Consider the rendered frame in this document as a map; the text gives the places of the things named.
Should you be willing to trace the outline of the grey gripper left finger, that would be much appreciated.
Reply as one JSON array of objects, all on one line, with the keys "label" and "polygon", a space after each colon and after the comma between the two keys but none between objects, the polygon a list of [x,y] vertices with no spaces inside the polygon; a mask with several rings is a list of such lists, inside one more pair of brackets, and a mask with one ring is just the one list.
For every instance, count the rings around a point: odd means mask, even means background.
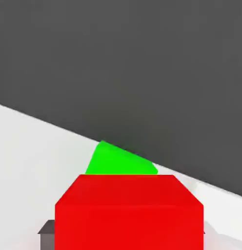
[{"label": "grey gripper left finger", "polygon": [[55,250],[55,220],[47,220],[38,235],[37,242],[28,243],[20,250]]}]

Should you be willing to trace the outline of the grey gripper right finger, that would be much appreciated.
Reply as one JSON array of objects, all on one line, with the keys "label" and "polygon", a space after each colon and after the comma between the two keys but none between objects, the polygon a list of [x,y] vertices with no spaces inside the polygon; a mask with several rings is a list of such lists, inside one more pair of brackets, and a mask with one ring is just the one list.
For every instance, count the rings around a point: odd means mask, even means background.
[{"label": "grey gripper right finger", "polygon": [[203,250],[242,250],[242,241],[218,233],[207,221],[204,221]]}]

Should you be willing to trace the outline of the small red cube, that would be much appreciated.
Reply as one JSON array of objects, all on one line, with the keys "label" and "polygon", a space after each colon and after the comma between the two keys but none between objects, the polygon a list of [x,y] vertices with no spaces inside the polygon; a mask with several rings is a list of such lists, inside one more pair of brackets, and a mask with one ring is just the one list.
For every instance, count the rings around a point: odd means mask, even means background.
[{"label": "small red cube", "polygon": [[203,250],[203,204],[174,175],[80,175],[55,205],[55,250]]}]

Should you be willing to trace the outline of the small green cube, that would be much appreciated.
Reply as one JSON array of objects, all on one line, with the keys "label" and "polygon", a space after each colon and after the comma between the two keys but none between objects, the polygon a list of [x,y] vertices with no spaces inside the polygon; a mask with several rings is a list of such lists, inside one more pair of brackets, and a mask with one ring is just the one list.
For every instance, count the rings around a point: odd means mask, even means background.
[{"label": "small green cube", "polygon": [[96,146],[86,174],[156,175],[153,163],[143,157],[100,141]]}]

